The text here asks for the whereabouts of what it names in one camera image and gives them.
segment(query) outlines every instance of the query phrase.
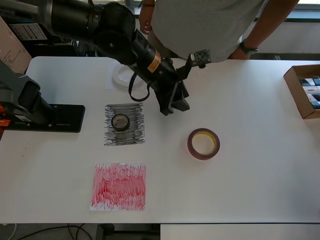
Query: gray t-shirt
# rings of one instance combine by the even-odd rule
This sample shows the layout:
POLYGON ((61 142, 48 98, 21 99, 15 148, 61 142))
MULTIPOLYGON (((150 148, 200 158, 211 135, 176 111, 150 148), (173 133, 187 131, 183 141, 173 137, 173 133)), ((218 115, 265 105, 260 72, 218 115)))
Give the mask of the gray t-shirt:
POLYGON ((211 61, 233 53, 265 0, 156 0, 151 26, 168 49, 187 58, 210 49, 211 61))

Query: red scribbled paper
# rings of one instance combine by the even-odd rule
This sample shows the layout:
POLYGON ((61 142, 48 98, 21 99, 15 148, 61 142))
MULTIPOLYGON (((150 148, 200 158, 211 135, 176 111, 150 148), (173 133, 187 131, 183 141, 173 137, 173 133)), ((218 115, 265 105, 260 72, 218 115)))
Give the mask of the red scribbled paper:
POLYGON ((95 165, 90 210, 144 210, 146 165, 98 163, 95 165))

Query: open cardboard box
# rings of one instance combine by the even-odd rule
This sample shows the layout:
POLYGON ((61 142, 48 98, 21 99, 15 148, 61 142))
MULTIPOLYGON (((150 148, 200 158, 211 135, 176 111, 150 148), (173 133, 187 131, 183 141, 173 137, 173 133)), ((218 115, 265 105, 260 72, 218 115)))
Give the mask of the open cardboard box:
POLYGON ((283 76, 303 119, 320 118, 320 109, 314 109, 299 79, 320 76, 320 64, 292 66, 283 76))

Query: red tape roll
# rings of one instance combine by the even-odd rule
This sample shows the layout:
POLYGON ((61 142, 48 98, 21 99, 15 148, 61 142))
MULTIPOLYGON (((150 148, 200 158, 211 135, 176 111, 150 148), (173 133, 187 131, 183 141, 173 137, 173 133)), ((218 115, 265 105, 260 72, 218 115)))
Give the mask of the red tape roll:
POLYGON ((215 134, 213 131, 207 129, 207 128, 198 128, 196 130, 194 130, 188 137, 188 142, 187 142, 187 147, 188 150, 190 152, 190 154, 199 160, 208 160, 211 159, 212 157, 214 157, 219 149, 220 149, 220 140, 217 136, 217 134, 215 134), (214 148, 212 150, 212 152, 210 152, 209 154, 201 154, 199 152, 197 152, 192 144, 192 139, 194 138, 194 136, 199 135, 199 134, 204 134, 209 136, 213 143, 214 143, 214 148))

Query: black mounting plate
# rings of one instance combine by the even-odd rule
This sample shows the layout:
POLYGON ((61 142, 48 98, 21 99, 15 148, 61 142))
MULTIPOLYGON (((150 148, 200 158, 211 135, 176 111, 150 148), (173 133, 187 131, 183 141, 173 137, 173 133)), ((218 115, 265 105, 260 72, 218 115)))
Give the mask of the black mounting plate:
POLYGON ((35 132, 58 132, 79 133, 86 108, 83 105, 50 104, 54 110, 55 120, 47 125, 39 125, 32 122, 22 121, 17 117, 7 115, 11 120, 5 130, 35 131, 35 132))

